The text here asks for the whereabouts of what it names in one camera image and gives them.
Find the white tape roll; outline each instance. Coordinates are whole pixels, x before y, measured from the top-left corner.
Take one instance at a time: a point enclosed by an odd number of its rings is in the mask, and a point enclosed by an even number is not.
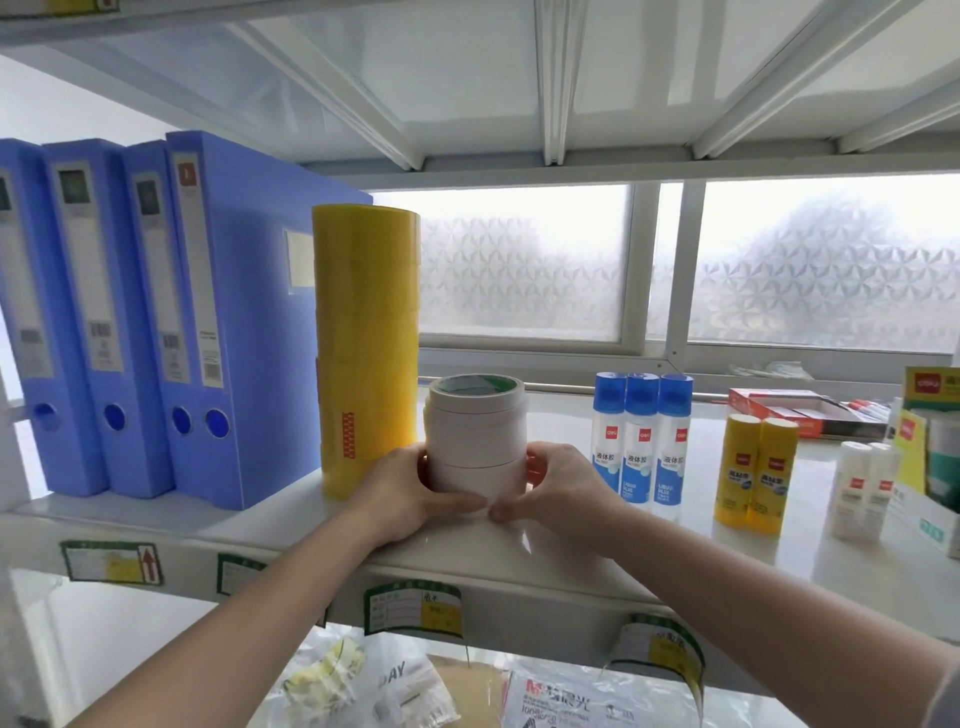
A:
[[[434,488],[485,497],[526,486],[527,397],[510,376],[458,375],[435,381],[423,408]]]

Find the yellow packing tape roll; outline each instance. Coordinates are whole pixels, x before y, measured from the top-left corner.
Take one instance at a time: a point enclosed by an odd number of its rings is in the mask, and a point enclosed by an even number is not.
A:
[[[417,438],[420,218],[316,206],[313,232],[324,494],[341,499]]]

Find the binder finger hole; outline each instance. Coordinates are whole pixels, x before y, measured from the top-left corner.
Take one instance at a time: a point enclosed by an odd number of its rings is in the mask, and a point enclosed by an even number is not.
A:
[[[108,404],[104,407],[104,419],[110,429],[120,432],[127,427],[127,413],[119,404]]]
[[[174,407],[174,411],[170,414],[170,419],[173,420],[174,429],[181,435],[189,435],[190,430],[193,429],[193,420],[190,417],[190,413],[183,409],[183,407]]]
[[[45,432],[54,432],[60,429],[60,415],[53,404],[42,402],[34,407],[34,420]]]
[[[223,440],[230,434],[230,420],[219,409],[209,409],[204,416],[206,429],[218,440]]]

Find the blue bottle cap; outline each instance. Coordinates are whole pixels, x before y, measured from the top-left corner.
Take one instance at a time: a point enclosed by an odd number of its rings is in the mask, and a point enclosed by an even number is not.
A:
[[[663,375],[660,378],[660,399],[657,410],[670,417],[689,417],[693,408],[693,377]]]
[[[619,372],[600,372],[593,389],[593,409],[607,415],[623,412],[623,399],[627,394],[627,375]]]
[[[632,415],[656,415],[657,397],[660,395],[660,378],[657,375],[627,376],[627,402],[625,409]]]

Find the green label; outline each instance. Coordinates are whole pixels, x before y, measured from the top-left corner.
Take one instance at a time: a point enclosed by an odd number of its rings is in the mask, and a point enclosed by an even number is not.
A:
[[[675,619],[630,615],[630,621],[620,628],[610,665],[657,667],[678,675],[690,688],[703,724],[707,658],[689,630]]]
[[[61,541],[70,581],[163,586],[155,544],[131,541]]]
[[[217,594],[235,595],[267,568],[262,561],[254,561],[235,553],[217,554]]]
[[[367,589],[364,633],[414,632],[464,637],[460,590],[439,581],[409,579]]]
[[[944,538],[946,538],[944,529],[938,528],[927,519],[920,519],[920,530],[922,530],[923,533],[936,541],[938,544],[942,544],[944,542]]]

